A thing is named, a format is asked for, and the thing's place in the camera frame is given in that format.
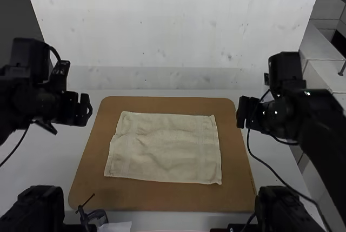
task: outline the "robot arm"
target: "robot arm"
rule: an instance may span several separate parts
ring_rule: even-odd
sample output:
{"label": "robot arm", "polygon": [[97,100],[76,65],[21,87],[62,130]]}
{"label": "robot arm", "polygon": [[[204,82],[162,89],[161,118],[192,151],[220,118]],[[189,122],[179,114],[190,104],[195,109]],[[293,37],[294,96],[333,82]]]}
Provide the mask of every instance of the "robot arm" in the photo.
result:
{"label": "robot arm", "polygon": [[246,120],[247,128],[297,141],[346,224],[346,177],[341,174],[346,170],[346,118],[342,107],[329,91],[305,88],[297,52],[270,57],[267,77],[274,100],[262,103],[242,96],[237,126],[244,128]]}
{"label": "robot arm", "polygon": [[[58,61],[49,74],[50,52]],[[66,91],[69,61],[44,42],[15,38],[10,64],[0,69],[0,145],[17,129],[36,123],[57,134],[52,123],[83,127],[92,115],[88,94]]]}

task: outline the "black cable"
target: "black cable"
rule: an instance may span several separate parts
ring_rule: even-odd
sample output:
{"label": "black cable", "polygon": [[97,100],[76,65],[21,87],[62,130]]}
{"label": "black cable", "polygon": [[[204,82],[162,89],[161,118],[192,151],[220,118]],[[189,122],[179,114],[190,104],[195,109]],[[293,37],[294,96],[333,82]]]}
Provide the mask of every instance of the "black cable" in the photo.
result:
{"label": "black cable", "polygon": [[297,142],[290,143],[290,142],[282,141],[282,140],[278,139],[276,136],[274,136],[271,133],[268,133],[268,135],[271,136],[272,138],[274,138],[275,141],[277,141],[279,143],[282,143],[282,144],[286,144],[286,145],[299,145]]}
{"label": "black cable", "polygon": [[61,58],[60,58],[60,55],[58,54],[58,51],[55,50],[54,47],[49,47],[49,50],[55,55],[56,59],[60,62]]}
{"label": "black cable", "polygon": [[242,230],[240,230],[240,232],[244,232],[245,228],[247,228],[247,226],[250,224],[250,222],[254,219],[254,217],[256,216],[256,213],[252,213],[251,216],[249,217],[248,221],[246,222],[245,226],[242,228]]}
{"label": "black cable", "polygon": [[24,131],[22,138],[19,140],[18,144],[13,148],[13,150],[11,151],[11,153],[8,154],[8,156],[6,156],[5,160],[3,160],[0,163],[0,168],[5,164],[5,162],[13,155],[13,153],[18,149],[18,147],[21,145],[22,141],[24,140],[24,137],[26,135],[26,133],[28,132],[29,127]]}
{"label": "black cable", "polygon": [[[253,122],[252,118],[254,117],[255,115],[255,112],[256,112],[256,109],[258,108],[258,105],[260,104],[260,102],[262,101],[262,99],[264,99],[264,97],[268,94],[270,90],[268,89],[263,95],[262,97],[259,99],[259,101],[257,102],[252,114],[251,114],[251,117],[250,117],[250,125],[251,123]],[[313,199],[309,198],[308,196],[305,196],[304,194],[300,193],[299,191],[297,191],[296,189],[294,189],[291,185],[289,185],[288,183],[286,183],[280,176],[279,174],[277,174],[277,172],[275,172],[275,170],[270,166],[268,165],[266,162],[264,162],[263,160],[259,159],[257,156],[255,156],[251,150],[250,150],[250,147],[249,147],[249,136],[250,136],[250,127],[248,128],[248,134],[247,134],[247,148],[248,148],[248,152],[249,154],[257,161],[259,161],[261,164],[263,164],[265,167],[267,167],[275,176],[276,178],[279,179],[279,181],[285,185],[288,189],[290,189],[291,191],[293,191],[294,193],[296,193],[297,195],[299,195],[301,198],[305,199],[306,201],[312,203],[313,205],[315,205],[316,209],[317,209],[317,212],[318,214],[320,215],[321,219],[322,219],[322,222],[325,226],[325,228],[327,229],[328,232],[331,232],[331,229],[330,229],[330,226],[328,225],[327,221],[325,220],[321,210],[320,210],[320,207],[318,206],[317,202],[314,201]]]}

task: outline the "white table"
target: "white table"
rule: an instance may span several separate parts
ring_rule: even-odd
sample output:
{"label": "white table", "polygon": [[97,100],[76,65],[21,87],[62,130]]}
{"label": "white table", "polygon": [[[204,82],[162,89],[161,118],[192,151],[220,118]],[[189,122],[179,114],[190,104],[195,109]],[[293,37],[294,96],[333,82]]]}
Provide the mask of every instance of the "white table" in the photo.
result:
{"label": "white table", "polygon": [[[56,125],[57,136],[32,125],[22,145],[0,169],[0,214],[4,214],[16,201],[16,197],[31,185],[49,184],[62,187],[65,196],[66,223],[77,223],[79,217],[68,205],[68,194],[83,150],[94,124],[100,102],[116,96],[180,96],[225,97],[235,105],[242,95],[260,97],[262,90],[77,90],[90,95],[94,114],[86,127]],[[12,134],[0,147],[2,160],[15,146],[22,131]],[[246,130],[242,130],[244,141]],[[270,164],[281,177],[300,192],[309,195],[296,161],[287,145],[279,144],[259,132],[250,133],[252,152]],[[264,185],[280,184],[262,164],[249,157],[256,189]],[[315,207],[304,203],[309,213],[321,223]],[[171,213],[171,212],[108,212],[110,222],[132,221],[131,231],[144,230],[199,230],[226,227],[228,223],[245,223],[247,213]]]}

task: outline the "white wall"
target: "white wall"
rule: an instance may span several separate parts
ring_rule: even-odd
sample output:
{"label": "white wall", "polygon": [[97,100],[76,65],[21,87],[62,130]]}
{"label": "white wall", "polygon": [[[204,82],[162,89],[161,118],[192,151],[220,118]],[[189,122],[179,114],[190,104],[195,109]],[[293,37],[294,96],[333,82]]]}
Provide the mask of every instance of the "white wall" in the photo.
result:
{"label": "white wall", "polygon": [[315,0],[31,0],[73,65],[267,69],[298,50]]}

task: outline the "towel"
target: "towel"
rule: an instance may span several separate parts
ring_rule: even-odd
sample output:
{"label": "towel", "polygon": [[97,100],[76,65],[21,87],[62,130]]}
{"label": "towel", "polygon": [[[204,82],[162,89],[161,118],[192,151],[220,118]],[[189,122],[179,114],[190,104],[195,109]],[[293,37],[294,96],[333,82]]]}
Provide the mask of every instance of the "towel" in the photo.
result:
{"label": "towel", "polygon": [[214,116],[123,111],[109,145],[104,176],[221,184]]}

